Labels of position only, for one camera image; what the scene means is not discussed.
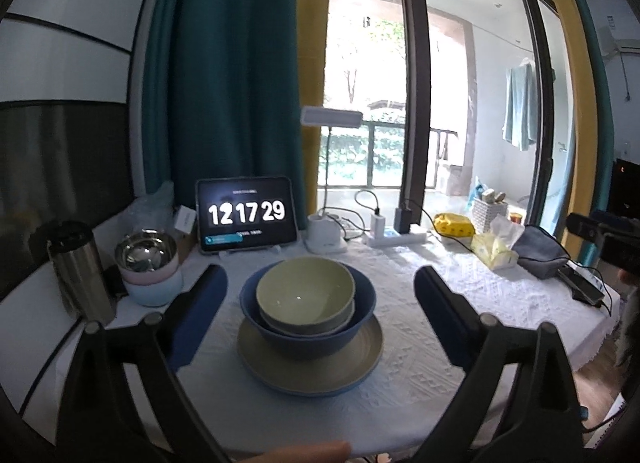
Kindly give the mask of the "person's hand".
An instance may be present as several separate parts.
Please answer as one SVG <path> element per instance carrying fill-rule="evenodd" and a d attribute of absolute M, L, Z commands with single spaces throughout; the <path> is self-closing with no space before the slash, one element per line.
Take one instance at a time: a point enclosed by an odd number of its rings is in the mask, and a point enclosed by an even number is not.
<path fill-rule="evenodd" d="M 348 441 L 328 441 L 308 446 L 275 449 L 244 460 L 244 463 L 344 463 L 352 454 Z"/>

